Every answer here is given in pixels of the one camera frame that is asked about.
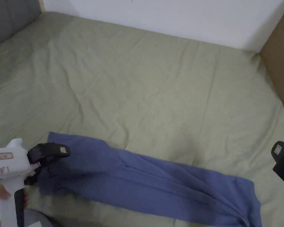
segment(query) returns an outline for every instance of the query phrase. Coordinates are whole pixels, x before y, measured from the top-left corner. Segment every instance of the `blue fabric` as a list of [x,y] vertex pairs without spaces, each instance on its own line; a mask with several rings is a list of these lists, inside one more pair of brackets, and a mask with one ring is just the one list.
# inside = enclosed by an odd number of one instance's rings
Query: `blue fabric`
[[48,142],[66,144],[71,156],[41,172],[43,195],[73,193],[210,226],[261,226],[261,204],[247,179],[114,149],[89,137],[50,133]]

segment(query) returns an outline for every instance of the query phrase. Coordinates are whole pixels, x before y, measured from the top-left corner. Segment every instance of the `fitted sheet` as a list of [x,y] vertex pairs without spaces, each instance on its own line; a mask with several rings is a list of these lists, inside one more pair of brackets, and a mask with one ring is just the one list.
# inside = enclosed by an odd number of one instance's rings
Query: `fitted sheet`
[[[0,45],[0,147],[20,137],[29,149],[49,131],[252,180],[263,226],[284,226],[270,154],[284,108],[258,54],[42,14]],[[30,208],[66,227],[200,226],[29,191]]]

